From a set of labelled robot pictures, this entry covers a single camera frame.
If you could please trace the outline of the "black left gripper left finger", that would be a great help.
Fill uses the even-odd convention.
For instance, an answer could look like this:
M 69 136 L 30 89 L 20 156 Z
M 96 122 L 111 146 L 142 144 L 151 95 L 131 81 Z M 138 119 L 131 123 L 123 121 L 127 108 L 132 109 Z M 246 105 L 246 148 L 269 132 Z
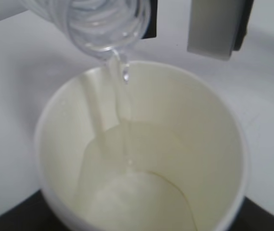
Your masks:
M 54 216 L 40 191 L 0 216 L 0 231 L 53 231 Z

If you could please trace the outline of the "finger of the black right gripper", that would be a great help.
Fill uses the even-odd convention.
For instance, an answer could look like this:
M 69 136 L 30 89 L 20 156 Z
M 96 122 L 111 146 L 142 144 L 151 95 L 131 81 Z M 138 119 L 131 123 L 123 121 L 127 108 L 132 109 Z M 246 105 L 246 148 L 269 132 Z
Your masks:
M 157 37 L 157 9 L 158 9 L 158 0 L 150 0 L 150 18 L 147 29 L 141 37 L 141 39 L 152 39 Z

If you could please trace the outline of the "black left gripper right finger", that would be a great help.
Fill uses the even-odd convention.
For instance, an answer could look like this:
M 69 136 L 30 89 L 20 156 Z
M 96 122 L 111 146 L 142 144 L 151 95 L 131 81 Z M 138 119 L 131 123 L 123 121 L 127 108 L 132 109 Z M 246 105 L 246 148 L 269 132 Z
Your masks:
M 246 197 L 229 231 L 274 231 L 274 215 Z

